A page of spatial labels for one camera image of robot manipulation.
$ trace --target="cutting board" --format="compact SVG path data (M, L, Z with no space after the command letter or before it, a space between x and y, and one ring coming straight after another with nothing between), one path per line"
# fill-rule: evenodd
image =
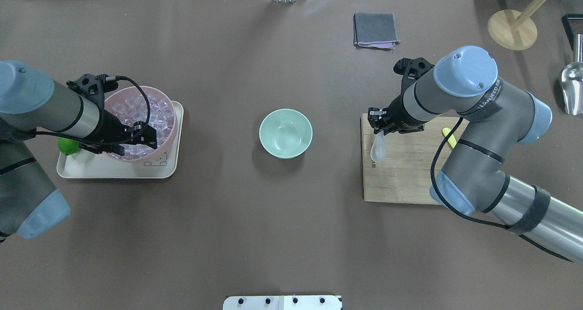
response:
M364 200L367 202L437 204L429 196L431 178L429 169L437 147L444 136L444 127L453 128L457 117L436 117L425 124L425 131L417 133L391 133L385 136L387 158L376 163L370 158L375 134L367 121L360 119L362 140ZM454 133L460 138L468 125L463 121ZM451 147L446 144L435 169L439 170L450 156Z

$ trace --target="round wooden base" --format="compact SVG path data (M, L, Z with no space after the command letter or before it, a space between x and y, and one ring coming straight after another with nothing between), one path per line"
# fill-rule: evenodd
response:
M512 51L524 51L537 41L537 26L531 18L527 18L516 30L510 28L510 23L520 15L519 11L498 11L488 20L488 32L500 46Z

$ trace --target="green object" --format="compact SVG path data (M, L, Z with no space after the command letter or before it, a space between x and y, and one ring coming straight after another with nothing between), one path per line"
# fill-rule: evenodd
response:
M81 149L79 148L79 142L67 138L59 137L57 144L59 145L59 150L63 152L66 156L75 154L79 152L79 150Z
M259 128L259 139L269 154L294 158L304 153L312 142L312 125L306 116L293 109L269 113Z

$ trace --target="table surface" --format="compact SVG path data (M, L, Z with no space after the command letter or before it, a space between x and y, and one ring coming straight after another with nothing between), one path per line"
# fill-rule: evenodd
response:
M402 57L435 63L481 46L554 116L504 169L583 208L583 119L563 112L558 85L572 57L560 18L583 2L543 5L521 52L495 44L486 22L528 1L272 2L0 0L0 59L60 82L126 75L185 107L178 169L164 180L63 179L56 140L27 142L72 213L2 244L0 308L216 310L228 295L269 294L342 295L347 310L580 308L577 264L439 206L365 202L359 119L398 94ZM356 49L356 12L395 13L402 43ZM258 140L281 107L314 128L295 159Z

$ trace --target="green bowl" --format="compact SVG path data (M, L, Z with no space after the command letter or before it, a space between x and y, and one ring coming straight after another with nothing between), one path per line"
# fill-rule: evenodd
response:
M294 158L310 146L312 125L305 115L296 110L275 110L261 122L259 140L274 157Z

